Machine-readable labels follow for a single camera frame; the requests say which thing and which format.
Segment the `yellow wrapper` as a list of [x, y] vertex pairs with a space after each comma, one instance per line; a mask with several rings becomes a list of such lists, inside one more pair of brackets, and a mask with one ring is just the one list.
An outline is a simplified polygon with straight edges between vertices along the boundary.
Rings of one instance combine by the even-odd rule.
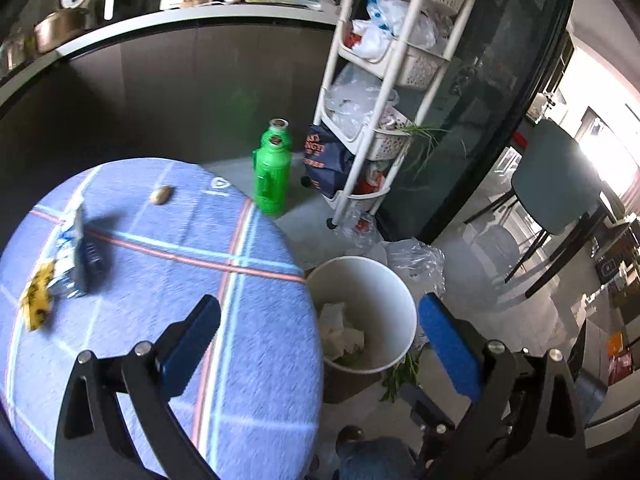
[[20, 311], [28, 332], [38, 330], [51, 312], [48, 286], [53, 278], [54, 261], [43, 259], [26, 284], [20, 298]]

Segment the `green lettuce leaf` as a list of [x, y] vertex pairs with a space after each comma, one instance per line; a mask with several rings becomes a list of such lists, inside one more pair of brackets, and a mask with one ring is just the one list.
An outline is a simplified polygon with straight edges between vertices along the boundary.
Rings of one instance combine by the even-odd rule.
[[384, 388], [381, 402], [394, 403], [403, 385], [418, 384], [421, 354], [421, 350], [410, 350], [398, 364], [385, 373], [381, 384]]

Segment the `white paper food bag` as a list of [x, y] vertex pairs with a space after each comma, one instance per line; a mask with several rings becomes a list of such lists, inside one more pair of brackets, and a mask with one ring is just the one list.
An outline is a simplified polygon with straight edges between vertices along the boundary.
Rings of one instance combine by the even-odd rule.
[[364, 350], [364, 333], [346, 318], [346, 304], [324, 304], [319, 315], [324, 357], [343, 366], [352, 364]]

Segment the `white trash bucket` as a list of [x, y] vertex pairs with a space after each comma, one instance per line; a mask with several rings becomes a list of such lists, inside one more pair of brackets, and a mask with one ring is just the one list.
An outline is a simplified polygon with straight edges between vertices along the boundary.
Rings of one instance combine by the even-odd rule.
[[390, 268], [373, 259], [344, 256], [317, 266], [307, 278], [317, 310], [344, 304], [346, 321], [363, 332], [363, 350], [348, 364], [330, 358], [330, 367], [372, 375], [396, 365], [416, 336], [416, 306], [411, 292]]

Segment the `grey kitchen counter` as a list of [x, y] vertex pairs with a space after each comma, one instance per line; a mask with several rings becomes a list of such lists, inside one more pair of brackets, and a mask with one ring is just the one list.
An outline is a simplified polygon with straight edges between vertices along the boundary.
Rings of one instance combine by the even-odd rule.
[[258, 21], [293, 21], [334, 28], [340, 10], [339, 6], [334, 6], [326, 1], [320, 1], [315, 9], [258, 3], [208, 4], [207, 6], [158, 11], [128, 18], [128, 20], [86, 32], [67, 41], [62, 46], [40, 55], [34, 62], [13, 72], [1, 84], [1, 113], [6, 111], [13, 98], [18, 98], [27, 89], [27, 86], [47, 68], [120, 40], [151, 35], [161, 30], [182, 29], [198, 23], [218, 24], [232, 20], [248, 21], [251, 18], [256, 18]]

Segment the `blue jeans knee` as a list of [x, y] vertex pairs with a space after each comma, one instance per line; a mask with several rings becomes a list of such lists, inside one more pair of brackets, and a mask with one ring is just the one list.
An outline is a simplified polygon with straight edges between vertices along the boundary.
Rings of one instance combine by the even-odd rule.
[[336, 446], [341, 479], [413, 479], [408, 445], [393, 437], [347, 441]]

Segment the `clear plastic bag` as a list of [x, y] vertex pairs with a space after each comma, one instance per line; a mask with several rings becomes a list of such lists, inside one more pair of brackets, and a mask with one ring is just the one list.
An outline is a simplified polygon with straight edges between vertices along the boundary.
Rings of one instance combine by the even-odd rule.
[[440, 249], [413, 237], [386, 242], [378, 232], [375, 218], [359, 210], [346, 214], [340, 233], [349, 241], [349, 255], [363, 256], [387, 266], [407, 285], [415, 302], [429, 292], [438, 298], [444, 296], [445, 255]]

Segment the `blue silver snack wrapper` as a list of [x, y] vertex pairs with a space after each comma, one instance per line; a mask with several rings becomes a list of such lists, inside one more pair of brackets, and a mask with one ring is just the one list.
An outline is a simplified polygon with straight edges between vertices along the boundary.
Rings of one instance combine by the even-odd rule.
[[48, 284], [48, 292], [55, 298], [88, 295], [105, 271], [98, 246], [86, 237], [85, 220], [81, 198], [64, 214], [55, 242], [53, 276]]

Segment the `blue plaid tablecloth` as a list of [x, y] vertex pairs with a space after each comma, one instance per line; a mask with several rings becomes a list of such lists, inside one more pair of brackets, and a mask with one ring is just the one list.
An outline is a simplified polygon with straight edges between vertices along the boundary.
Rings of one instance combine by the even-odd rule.
[[[149, 197], [173, 186], [165, 205]], [[18, 302], [52, 257], [64, 210], [81, 196], [88, 239], [105, 261], [86, 296], [55, 301], [28, 332]], [[300, 479], [314, 455], [322, 359], [314, 306], [281, 231], [242, 192], [163, 158], [107, 162], [50, 186], [20, 214], [1, 255], [1, 404], [46, 478], [58, 413], [80, 352], [120, 356], [155, 340], [204, 295], [216, 338], [184, 393], [180, 425], [224, 479]]]

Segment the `dark green chair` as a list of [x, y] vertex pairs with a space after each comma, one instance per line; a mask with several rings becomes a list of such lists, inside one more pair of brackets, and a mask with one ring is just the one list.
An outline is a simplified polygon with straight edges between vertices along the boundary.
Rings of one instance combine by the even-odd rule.
[[523, 264], [551, 235], [567, 235], [549, 258], [548, 269], [525, 292], [534, 296], [577, 254], [593, 229], [606, 217], [600, 207], [603, 182], [580, 145], [552, 120], [543, 119], [529, 135], [526, 149], [511, 177], [509, 191], [465, 220], [466, 224], [494, 211], [511, 198], [522, 205], [540, 231], [533, 244], [518, 260]]

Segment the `small brown nut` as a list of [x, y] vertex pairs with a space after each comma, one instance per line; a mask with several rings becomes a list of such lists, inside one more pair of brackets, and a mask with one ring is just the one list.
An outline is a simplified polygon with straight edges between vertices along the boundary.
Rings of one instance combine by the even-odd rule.
[[165, 205], [168, 200], [171, 199], [172, 194], [174, 194], [174, 187], [170, 185], [162, 185], [158, 188], [154, 188], [152, 191], [149, 200], [153, 205]]

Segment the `dark blue snack bag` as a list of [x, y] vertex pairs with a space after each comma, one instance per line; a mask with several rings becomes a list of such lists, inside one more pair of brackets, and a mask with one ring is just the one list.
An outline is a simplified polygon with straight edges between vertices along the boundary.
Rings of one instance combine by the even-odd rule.
[[311, 125], [303, 164], [310, 184], [327, 198], [343, 191], [355, 156], [325, 125]]

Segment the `green plastic bottle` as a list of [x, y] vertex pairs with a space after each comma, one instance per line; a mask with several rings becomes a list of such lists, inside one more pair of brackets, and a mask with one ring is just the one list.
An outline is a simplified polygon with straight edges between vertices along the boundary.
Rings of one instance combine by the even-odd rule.
[[285, 210], [292, 162], [288, 121], [273, 118], [253, 152], [254, 201], [264, 214], [277, 216]]

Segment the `white plastic shelf rack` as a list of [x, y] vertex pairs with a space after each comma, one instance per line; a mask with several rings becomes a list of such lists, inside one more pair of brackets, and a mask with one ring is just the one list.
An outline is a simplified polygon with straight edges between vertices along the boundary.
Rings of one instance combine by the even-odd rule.
[[[354, 16], [356, 0], [342, 0], [342, 10], [335, 26], [312, 120], [315, 126], [322, 125], [328, 128], [337, 140], [341, 141], [344, 148], [355, 156], [345, 185], [328, 200], [333, 210], [332, 216], [326, 219], [326, 226], [330, 230], [337, 228], [345, 217], [347, 209], [353, 204], [364, 203], [369, 214], [375, 214], [378, 211], [378, 207], [392, 188], [408, 154], [412, 139], [422, 129], [426, 113], [444, 80], [476, 0], [401, 1], [408, 3], [408, 13], [399, 35], [390, 40], [390, 45], [380, 58], [368, 61], [360, 58], [345, 44], [347, 26]], [[436, 11], [452, 19], [452, 29], [445, 40], [444, 50], [440, 53], [420, 48], [410, 40], [411, 32], [416, 29], [419, 13], [422, 11]], [[381, 83], [371, 118], [352, 136], [344, 133], [344, 130], [335, 122], [336, 115], [326, 107], [326, 94], [334, 83], [339, 60], [352, 63], [369, 75], [378, 78]], [[405, 125], [390, 130], [383, 126], [383, 113], [388, 110], [390, 94], [398, 87], [421, 91], [423, 98], [413, 118], [408, 118]], [[402, 144], [390, 163], [390, 169], [384, 177], [381, 188], [373, 193], [357, 194], [356, 185], [364, 164], [372, 162], [374, 156], [378, 154], [380, 136], [398, 136]]]

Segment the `copper pot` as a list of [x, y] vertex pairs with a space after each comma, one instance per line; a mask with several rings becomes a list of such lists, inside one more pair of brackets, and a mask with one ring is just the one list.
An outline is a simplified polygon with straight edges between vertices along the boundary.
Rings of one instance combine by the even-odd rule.
[[46, 54], [83, 35], [92, 25], [93, 16], [87, 9], [54, 11], [34, 27], [37, 52]]

